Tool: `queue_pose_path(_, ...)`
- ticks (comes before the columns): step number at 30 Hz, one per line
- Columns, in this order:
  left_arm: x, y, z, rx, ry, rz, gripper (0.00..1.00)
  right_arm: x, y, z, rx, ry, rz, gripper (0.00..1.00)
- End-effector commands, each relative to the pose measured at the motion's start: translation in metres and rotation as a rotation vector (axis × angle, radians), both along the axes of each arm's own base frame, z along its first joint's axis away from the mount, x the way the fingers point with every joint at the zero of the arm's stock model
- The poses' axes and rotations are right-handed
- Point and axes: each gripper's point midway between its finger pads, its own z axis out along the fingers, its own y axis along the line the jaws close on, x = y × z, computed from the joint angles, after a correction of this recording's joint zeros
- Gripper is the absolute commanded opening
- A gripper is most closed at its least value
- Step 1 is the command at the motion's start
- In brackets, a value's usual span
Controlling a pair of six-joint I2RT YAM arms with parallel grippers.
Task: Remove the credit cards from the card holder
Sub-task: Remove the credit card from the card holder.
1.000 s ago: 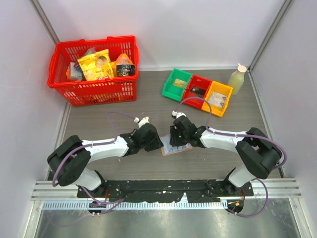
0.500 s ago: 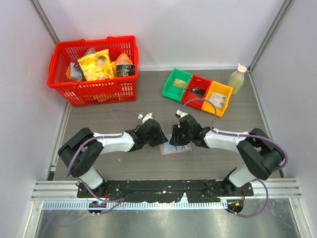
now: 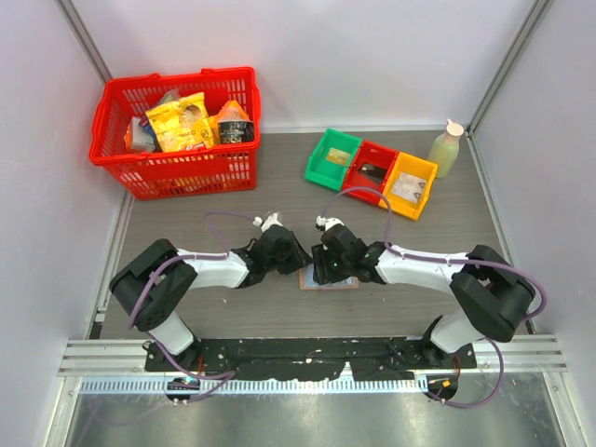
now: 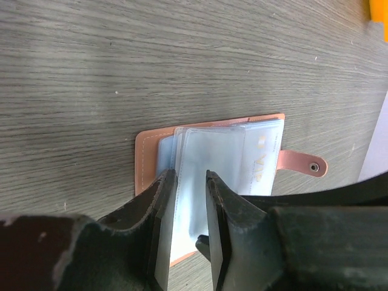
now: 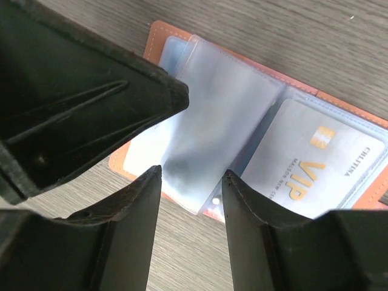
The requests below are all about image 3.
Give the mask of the pink leather card holder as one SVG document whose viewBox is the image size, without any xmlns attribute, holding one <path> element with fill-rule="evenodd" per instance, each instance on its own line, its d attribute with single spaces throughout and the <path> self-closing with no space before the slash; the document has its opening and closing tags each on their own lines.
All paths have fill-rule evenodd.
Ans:
<svg viewBox="0 0 596 447">
<path fill-rule="evenodd" d="M 350 290 L 359 286 L 357 278 L 351 277 L 339 282 L 318 284 L 314 280 L 314 266 L 308 265 L 299 271 L 299 287 L 301 291 Z"/>
</svg>

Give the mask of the white VIP credit card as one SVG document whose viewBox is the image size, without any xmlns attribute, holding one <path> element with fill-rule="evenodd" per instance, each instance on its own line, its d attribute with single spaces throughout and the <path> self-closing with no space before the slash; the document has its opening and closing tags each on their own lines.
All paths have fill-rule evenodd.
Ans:
<svg viewBox="0 0 596 447">
<path fill-rule="evenodd" d="M 417 203 L 423 196 L 426 186 L 426 180 L 401 172 L 392 185 L 391 194 L 411 203 Z"/>
</svg>

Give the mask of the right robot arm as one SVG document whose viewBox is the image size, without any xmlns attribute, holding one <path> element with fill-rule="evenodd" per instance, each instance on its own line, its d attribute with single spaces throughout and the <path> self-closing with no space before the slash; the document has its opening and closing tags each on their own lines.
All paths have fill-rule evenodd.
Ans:
<svg viewBox="0 0 596 447">
<path fill-rule="evenodd" d="M 313 278 L 319 285 L 356 278 L 441 291 L 457 301 L 458 310 L 435 318 L 422 337 L 420 355 L 433 368 L 481 338 L 510 341 L 535 298 L 530 281 L 488 246 L 443 254 L 384 241 L 366 244 L 338 219 L 326 220 L 318 230 L 322 235 L 312 254 Z"/>
</svg>

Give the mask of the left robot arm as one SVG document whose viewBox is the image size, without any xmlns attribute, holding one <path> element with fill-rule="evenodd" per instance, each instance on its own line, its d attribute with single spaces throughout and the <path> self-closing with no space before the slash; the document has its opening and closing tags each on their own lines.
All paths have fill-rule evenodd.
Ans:
<svg viewBox="0 0 596 447">
<path fill-rule="evenodd" d="M 225 253 L 185 251 L 161 238 L 123 267 L 109 290 L 131 325 L 153 337 L 155 357 L 188 371 L 200 356 L 199 339 L 176 314 L 188 291 L 244 289 L 261 283 L 273 271 L 289 275 L 312 263 L 296 235 L 278 223 L 247 246 Z"/>
</svg>

